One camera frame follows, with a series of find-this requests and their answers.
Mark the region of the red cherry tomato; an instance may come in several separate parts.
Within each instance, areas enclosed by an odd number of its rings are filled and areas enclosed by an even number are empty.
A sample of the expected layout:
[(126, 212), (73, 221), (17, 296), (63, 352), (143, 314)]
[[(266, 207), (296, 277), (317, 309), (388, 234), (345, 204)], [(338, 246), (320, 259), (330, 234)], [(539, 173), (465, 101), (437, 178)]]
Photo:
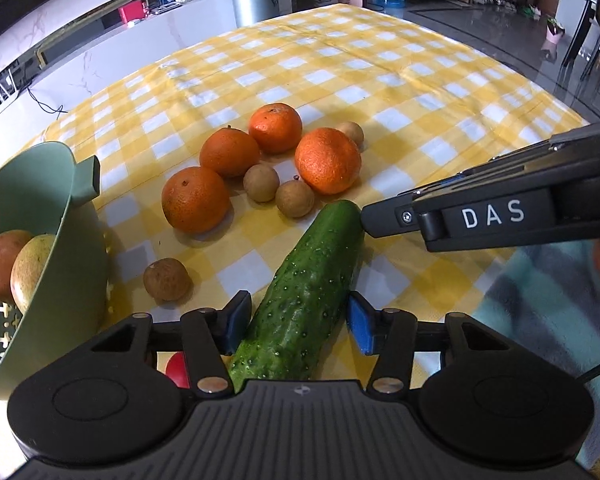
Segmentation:
[(164, 374), (168, 376), (178, 388), (188, 389), (189, 378), (186, 370), (185, 356), (183, 352), (175, 352), (166, 363)]

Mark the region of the green cucumber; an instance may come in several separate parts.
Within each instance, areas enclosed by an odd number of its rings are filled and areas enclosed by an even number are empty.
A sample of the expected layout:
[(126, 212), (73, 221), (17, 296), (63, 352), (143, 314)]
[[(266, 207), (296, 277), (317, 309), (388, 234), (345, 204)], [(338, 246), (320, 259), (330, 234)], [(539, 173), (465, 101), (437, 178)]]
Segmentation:
[(364, 230), (350, 200), (322, 208), (274, 274), (228, 374), (239, 391), (250, 379), (308, 380), (343, 317), (360, 264)]

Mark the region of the orange tangerine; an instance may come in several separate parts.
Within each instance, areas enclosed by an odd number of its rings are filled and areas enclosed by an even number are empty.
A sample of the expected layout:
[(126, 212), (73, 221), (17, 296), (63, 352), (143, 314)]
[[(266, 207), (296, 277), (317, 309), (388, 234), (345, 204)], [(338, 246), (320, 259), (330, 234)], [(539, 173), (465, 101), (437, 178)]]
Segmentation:
[(212, 133), (202, 144), (199, 154), (201, 167), (227, 179), (243, 176), (259, 160), (257, 141), (248, 133), (230, 127)]
[(215, 171), (187, 167), (166, 181), (161, 207), (172, 228), (185, 234), (202, 234), (223, 221), (230, 210), (230, 193)]
[(302, 136), (298, 112), (285, 103), (271, 103), (258, 108), (250, 117), (248, 133), (265, 154), (285, 153), (295, 148)]
[(356, 144), (335, 128), (317, 128), (304, 136), (294, 151), (294, 166), (302, 180), (323, 195), (350, 188), (362, 168)]

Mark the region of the brown longan near bowl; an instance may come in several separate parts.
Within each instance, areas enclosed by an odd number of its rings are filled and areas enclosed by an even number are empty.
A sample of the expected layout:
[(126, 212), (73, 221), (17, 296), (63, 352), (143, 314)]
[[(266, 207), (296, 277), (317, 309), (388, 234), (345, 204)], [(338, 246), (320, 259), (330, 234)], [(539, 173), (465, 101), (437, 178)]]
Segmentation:
[(186, 296), (193, 286), (193, 281), (181, 261), (163, 258), (154, 261), (145, 269), (143, 284), (149, 296), (159, 302), (167, 302)]

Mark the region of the plaid clothing of person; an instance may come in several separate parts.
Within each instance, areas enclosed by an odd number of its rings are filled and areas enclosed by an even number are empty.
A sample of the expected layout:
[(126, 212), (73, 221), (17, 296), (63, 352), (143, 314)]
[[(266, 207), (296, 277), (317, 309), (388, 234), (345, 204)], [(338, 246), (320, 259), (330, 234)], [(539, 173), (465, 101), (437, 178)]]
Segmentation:
[(523, 247), (474, 317), (573, 377), (600, 365), (600, 240)]

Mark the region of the brown longan centre right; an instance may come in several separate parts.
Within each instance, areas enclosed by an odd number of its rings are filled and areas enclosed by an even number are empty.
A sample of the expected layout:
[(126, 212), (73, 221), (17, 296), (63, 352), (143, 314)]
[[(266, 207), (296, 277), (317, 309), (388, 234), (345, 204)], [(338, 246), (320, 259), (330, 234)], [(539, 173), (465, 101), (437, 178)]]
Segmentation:
[(275, 194), (276, 207), (285, 217), (291, 219), (302, 218), (308, 214), (314, 207), (314, 200), (312, 188), (300, 180), (283, 183)]

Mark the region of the brown longan centre left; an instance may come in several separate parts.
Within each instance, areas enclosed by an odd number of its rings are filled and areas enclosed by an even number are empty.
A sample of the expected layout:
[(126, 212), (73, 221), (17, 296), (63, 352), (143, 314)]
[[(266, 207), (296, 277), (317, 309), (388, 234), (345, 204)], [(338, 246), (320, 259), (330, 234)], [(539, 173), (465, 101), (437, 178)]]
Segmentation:
[(255, 202), (268, 203), (275, 198), (279, 187), (279, 177), (274, 168), (265, 164), (257, 164), (245, 173), (242, 186), (247, 195)]

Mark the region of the yellow white checkered tablecloth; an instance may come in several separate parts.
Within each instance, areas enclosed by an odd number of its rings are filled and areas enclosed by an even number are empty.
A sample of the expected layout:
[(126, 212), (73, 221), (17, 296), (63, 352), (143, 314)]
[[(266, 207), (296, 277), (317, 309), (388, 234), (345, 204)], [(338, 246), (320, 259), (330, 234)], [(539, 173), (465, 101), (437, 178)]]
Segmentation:
[[(294, 108), (304, 128), (350, 120), (364, 131), (362, 169), (347, 199), (366, 205), (580, 126), (540, 86), (432, 30), (332, 6), (226, 32), (151, 63), (99, 91), (44, 132), (77, 159), (102, 164), (95, 202), (110, 257), (106, 324), (134, 311), (171, 321), (219, 307), (238, 290), (261, 298), (308, 219), (290, 220), (230, 185), (232, 208), (201, 237), (174, 231), (161, 191), (198, 162), (225, 126), (245, 129), (261, 106)], [(148, 295), (154, 261), (181, 261), (193, 281), (180, 300)]]

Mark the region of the brown longan far right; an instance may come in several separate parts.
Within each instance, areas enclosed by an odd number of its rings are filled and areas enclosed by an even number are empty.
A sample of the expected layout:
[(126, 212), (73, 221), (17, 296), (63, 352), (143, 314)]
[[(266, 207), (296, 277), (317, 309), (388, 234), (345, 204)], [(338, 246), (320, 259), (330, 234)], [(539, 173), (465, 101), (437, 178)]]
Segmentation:
[(336, 129), (345, 134), (358, 148), (362, 148), (365, 141), (364, 131), (356, 122), (340, 122)]

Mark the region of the orange tangerine back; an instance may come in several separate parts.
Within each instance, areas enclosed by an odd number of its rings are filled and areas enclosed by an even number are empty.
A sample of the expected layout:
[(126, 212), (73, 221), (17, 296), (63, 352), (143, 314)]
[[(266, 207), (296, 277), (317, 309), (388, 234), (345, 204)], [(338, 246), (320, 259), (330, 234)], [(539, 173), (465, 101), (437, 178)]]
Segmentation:
[(298, 112), (285, 103), (271, 103), (258, 108), (250, 117), (248, 133), (265, 154), (285, 153), (295, 148), (302, 136)]

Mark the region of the green colander bowl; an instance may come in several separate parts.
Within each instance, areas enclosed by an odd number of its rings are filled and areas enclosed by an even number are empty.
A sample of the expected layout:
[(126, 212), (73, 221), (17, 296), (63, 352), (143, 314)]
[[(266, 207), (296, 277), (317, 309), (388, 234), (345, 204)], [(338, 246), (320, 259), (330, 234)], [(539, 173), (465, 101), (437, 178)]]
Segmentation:
[(100, 165), (44, 142), (0, 169), (0, 400), (94, 336), (108, 256), (94, 199)]

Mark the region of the reddish green mango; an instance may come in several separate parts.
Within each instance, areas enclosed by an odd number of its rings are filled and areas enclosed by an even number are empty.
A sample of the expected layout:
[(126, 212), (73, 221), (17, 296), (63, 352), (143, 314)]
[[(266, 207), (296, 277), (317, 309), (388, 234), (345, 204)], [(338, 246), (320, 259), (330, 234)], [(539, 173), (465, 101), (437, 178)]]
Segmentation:
[(33, 234), (25, 230), (10, 230), (0, 234), (0, 301), (12, 302), (10, 274), (20, 250)]

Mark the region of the white marble tv cabinet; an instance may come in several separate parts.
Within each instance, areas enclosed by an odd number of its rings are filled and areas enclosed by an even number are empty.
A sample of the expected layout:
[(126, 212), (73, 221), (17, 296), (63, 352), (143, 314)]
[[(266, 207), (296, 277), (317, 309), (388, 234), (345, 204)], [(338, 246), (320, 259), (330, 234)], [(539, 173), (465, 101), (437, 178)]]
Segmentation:
[(167, 55), (237, 28), (232, 0), (194, 0), (106, 32), (33, 79), (0, 115), (0, 150), (19, 148), (110, 84)]

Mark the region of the red box on cabinet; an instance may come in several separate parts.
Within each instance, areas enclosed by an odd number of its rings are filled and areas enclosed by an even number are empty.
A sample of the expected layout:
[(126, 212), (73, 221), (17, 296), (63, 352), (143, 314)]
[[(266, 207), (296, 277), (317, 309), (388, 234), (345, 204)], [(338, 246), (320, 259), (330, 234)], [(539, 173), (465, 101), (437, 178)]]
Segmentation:
[(137, 20), (143, 20), (148, 15), (148, 7), (143, 0), (133, 0), (125, 3), (118, 9), (123, 24), (130, 24)]

